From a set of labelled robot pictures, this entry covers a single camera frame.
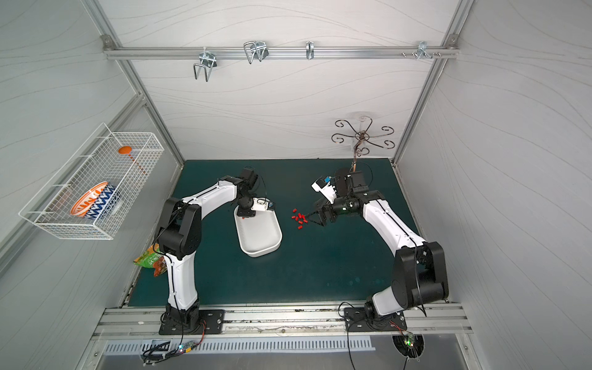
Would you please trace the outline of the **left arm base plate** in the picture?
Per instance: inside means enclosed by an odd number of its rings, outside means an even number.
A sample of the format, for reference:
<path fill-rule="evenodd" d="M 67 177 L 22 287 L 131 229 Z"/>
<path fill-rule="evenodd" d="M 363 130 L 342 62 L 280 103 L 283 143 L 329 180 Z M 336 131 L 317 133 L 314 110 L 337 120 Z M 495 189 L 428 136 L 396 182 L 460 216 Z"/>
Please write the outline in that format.
<path fill-rule="evenodd" d="M 192 311 L 184 319 L 176 319 L 168 312 L 161 316 L 159 335 L 196 335 L 204 332 L 206 335 L 219 335 L 223 331 L 223 309 Z"/>

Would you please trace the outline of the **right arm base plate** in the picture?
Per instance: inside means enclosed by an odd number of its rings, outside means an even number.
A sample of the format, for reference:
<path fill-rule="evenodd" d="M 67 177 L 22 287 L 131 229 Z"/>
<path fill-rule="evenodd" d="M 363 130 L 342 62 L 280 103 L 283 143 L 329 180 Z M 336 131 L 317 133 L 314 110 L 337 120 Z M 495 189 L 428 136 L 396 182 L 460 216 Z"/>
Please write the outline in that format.
<path fill-rule="evenodd" d="M 348 332 L 405 332 L 405 316 L 400 313 L 387 316 L 368 316 L 363 308 L 346 307 L 340 316 L 345 321 Z"/>

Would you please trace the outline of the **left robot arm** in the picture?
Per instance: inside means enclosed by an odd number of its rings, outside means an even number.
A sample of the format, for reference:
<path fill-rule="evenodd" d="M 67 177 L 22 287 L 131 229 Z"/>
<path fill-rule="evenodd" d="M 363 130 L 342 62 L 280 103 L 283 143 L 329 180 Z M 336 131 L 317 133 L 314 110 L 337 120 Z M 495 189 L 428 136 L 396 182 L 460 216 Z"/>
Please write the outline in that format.
<path fill-rule="evenodd" d="M 196 331 L 201 324 L 199 294 L 194 278 L 194 259 L 202 239 L 202 220 L 217 208 L 237 201 L 255 215 L 254 185 L 258 175 L 245 167 L 239 176 L 225 176 L 215 185 L 188 197 L 165 201 L 154 242 L 167 268 L 169 297 L 164 323 Z"/>

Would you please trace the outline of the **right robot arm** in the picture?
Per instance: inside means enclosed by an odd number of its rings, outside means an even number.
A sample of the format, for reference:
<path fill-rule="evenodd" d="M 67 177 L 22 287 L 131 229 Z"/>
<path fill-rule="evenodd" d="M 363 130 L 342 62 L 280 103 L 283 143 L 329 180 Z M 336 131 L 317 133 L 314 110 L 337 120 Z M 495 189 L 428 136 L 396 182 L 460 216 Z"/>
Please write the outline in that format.
<path fill-rule="evenodd" d="M 320 225 L 340 215 L 358 214 L 384 240 L 394 257 L 390 286 L 365 303 L 370 318 L 382 318 L 409 308 L 446 300 L 449 282 L 445 251 L 437 242 L 420 237 L 396 214 L 380 191 L 365 183 L 361 171 L 340 169 L 334 177 L 320 177 L 311 188 L 322 195 L 315 204 Z"/>

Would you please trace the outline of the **white plastic storage box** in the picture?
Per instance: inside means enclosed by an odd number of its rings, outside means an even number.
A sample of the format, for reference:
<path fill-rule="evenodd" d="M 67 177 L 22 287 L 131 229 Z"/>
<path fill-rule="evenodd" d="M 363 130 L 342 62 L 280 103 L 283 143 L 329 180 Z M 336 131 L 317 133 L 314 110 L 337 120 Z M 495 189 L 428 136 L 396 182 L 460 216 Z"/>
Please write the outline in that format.
<path fill-rule="evenodd" d="M 279 249 L 282 243 L 282 230 L 275 211 L 257 211 L 254 217 L 239 214 L 234 209 L 234 221 L 240 249 L 249 257 L 256 258 Z"/>

